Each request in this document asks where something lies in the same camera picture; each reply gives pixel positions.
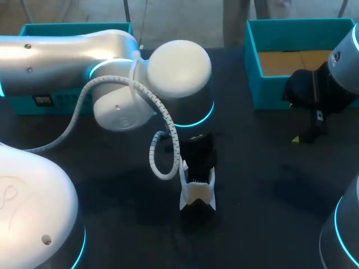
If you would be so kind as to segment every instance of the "teal box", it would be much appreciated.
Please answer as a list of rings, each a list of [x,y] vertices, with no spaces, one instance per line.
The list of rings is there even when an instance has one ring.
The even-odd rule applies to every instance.
[[[282,101],[289,76],[264,76],[258,53],[333,50],[355,23],[350,18],[247,21],[244,60],[255,109],[289,109]],[[359,107],[359,100],[351,106]]]
[[[130,23],[100,24],[27,24],[21,36],[73,36],[90,34],[97,31],[116,29],[132,34]],[[82,89],[63,89],[53,93],[49,89],[47,96],[6,97],[17,115],[72,115]],[[39,102],[51,101],[52,106],[39,106]],[[81,115],[93,113],[93,102],[90,95],[84,100]]]

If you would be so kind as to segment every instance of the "glowing blue light ring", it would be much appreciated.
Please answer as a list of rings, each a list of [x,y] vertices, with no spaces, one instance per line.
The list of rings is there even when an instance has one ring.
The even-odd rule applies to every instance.
[[[353,42],[354,42],[354,45],[355,45],[355,47],[357,48],[357,50],[359,50],[358,40],[357,40],[357,38],[356,38],[356,36],[355,36],[355,27],[357,27],[356,24],[354,25],[354,28],[353,28],[353,31],[352,31]]]
[[[208,117],[212,114],[212,111],[214,109],[214,101],[211,107],[211,110],[208,112],[207,116],[205,116],[202,120],[200,120],[199,122],[193,123],[193,124],[188,124],[188,125],[180,125],[180,124],[175,124],[176,127],[180,127],[180,128],[188,128],[188,127],[193,127],[196,125],[201,124],[202,122],[204,122],[206,119],[208,119]]]
[[[76,262],[73,264],[73,266],[71,267],[71,269],[75,269],[75,267],[77,266],[77,264],[79,263],[80,259],[81,259],[81,256],[84,252],[84,249],[85,249],[85,244],[86,244],[86,228],[85,228],[85,235],[84,235],[84,242],[82,243],[82,248],[81,248],[81,251],[80,251],[80,254],[76,260]]]
[[[334,213],[334,226],[335,226],[335,232],[337,233],[337,237],[339,239],[340,244],[342,245],[342,248],[344,249],[345,253],[348,255],[348,257],[352,260],[352,262],[359,267],[359,263],[353,258],[353,256],[349,253],[349,251],[347,250],[346,246],[344,245],[342,238],[339,235],[339,230],[338,230],[338,225],[337,225],[337,211],[338,211],[338,206],[340,201],[342,200],[342,198],[340,198],[337,207],[335,208],[335,213]]]
[[[91,80],[92,75],[94,74],[94,72],[99,69],[101,66],[104,66],[108,63],[116,63],[116,62],[133,62],[133,60],[130,59],[122,59],[122,58],[114,58],[114,59],[108,59],[106,61],[100,62],[99,64],[97,64],[94,68],[92,68],[92,70],[90,71],[89,74],[89,79]]]
[[[1,87],[1,82],[0,82],[0,97],[5,97],[5,94],[2,90],[2,87]]]

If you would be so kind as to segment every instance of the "white cable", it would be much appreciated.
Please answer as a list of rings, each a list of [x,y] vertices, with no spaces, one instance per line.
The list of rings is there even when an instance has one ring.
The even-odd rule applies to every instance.
[[[56,138],[53,142],[42,146],[42,147],[37,147],[35,149],[28,149],[25,150],[27,152],[32,152],[32,153],[39,153],[41,151],[44,150],[49,150],[52,149],[54,147],[56,147],[57,145],[59,145],[69,134],[70,132],[73,130],[77,119],[79,118],[79,114],[81,111],[81,107],[82,104],[84,103],[84,99],[86,97],[86,95],[89,93],[89,91],[92,89],[92,87],[98,85],[98,84],[102,84],[102,83],[118,83],[118,84],[122,84],[122,85],[126,85],[129,86],[129,79],[127,77],[121,77],[121,76],[102,76],[102,77],[97,77],[91,81],[89,81],[84,88],[82,89],[79,99],[77,100],[76,103],[76,107],[75,107],[75,111],[72,115],[72,118],[70,120],[70,123],[68,124],[67,128],[65,129],[65,131],[58,137]],[[158,168],[156,167],[155,164],[155,148],[156,148],[156,144],[158,141],[158,138],[162,135],[166,135],[165,132],[163,131],[158,131],[153,139],[152,139],[152,143],[150,146],[150,152],[149,152],[149,161],[150,161],[150,167],[153,171],[153,173],[162,180],[168,180],[168,179],[172,179],[177,171],[178,171],[178,167],[180,165],[180,142],[178,141],[178,135],[177,135],[177,131],[176,131],[176,127],[174,126],[174,123],[172,121],[171,116],[168,113],[168,110],[165,108],[165,106],[162,104],[162,102],[157,98],[157,96],[155,96],[149,89],[147,89],[143,84],[134,81],[134,89],[137,89],[139,91],[141,91],[143,94],[145,94],[155,105],[156,107],[159,109],[159,111],[161,112],[164,120],[166,121],[166,124],[168,126],[168,130],[169,133],[171,135],[172,138],[172,143],[173,143],[173,165],[172,165],[172,169],[168,174],[162,174]]]

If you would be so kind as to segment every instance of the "cardboard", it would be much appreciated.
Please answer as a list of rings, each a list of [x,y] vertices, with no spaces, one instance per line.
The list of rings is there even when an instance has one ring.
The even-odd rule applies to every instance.
[[[328,60],[331,52],[331,50],[260,52],[258,57],[264,76],[290,76],[298,69],[318,69]]]
[[[331,50],[307,50],[300,52],[305,69],[317,70],[326,62],[331,54]]]
[[[260,52],[258,56],[264,76],[290,76],[304,69],[299,52]]]

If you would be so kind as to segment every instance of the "black table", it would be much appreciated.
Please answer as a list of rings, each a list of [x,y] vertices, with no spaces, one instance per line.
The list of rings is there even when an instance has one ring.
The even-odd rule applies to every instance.
[[[180,182],[153,176],[148,149],[163,123],[112,133],[79,120],[43,155],[78,191],[88,231],[88,268],[321,268],[321,226],[359,170],[359,112],[329,119],[330,135],[291,143],[305,111],[256,112],[241,50],[209,49],[219,164],[217,214],[180,216]],[[21,149],[54,140],[69,117],[16,117],[0,103],[0,141]],[[160,157],[168,168],[172,156]]]

